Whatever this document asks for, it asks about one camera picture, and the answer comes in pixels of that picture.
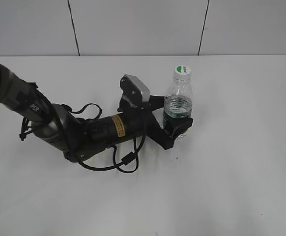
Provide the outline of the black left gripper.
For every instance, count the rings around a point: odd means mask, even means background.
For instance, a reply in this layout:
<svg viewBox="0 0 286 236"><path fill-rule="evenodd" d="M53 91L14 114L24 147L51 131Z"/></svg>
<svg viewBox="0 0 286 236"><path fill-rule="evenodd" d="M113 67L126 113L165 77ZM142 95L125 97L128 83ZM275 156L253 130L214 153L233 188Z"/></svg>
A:
<svg viewBox="0 0 286 236"><path fill-rule="evenodd" d="M142 137L148 136L164 150L168 150L173 147L174 140L185 133L193 124L192 118L178 118L175 120L166 121L166 131L161 128L156 120L153 111L163 108L165 105L164 96L149 97L149 102L140 104L133 107L133 112L138 116L139 123L142 125L133 134L133 142L136 143L136 138L142 135Z"/></svg>

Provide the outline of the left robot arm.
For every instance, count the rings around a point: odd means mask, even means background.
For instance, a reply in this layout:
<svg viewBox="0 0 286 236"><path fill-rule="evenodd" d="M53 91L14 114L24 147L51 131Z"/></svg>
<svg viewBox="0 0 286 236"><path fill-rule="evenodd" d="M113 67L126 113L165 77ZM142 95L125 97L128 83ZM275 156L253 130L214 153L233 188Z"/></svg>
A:
<svg viewBox="0 0 286 236"><path fill-rule="evenodd" d="M138 137L149 137L163 149L170 149L192 126L192 118L181 118L161 127L153 112L164 107L165 99L152 96L138 77L124 75L120 87L122 97L116 115L84 119L67 105L52 104L35 83L20 79L0 64L0 104L23 117L20 139L34 134L73 163Z"/></svg>

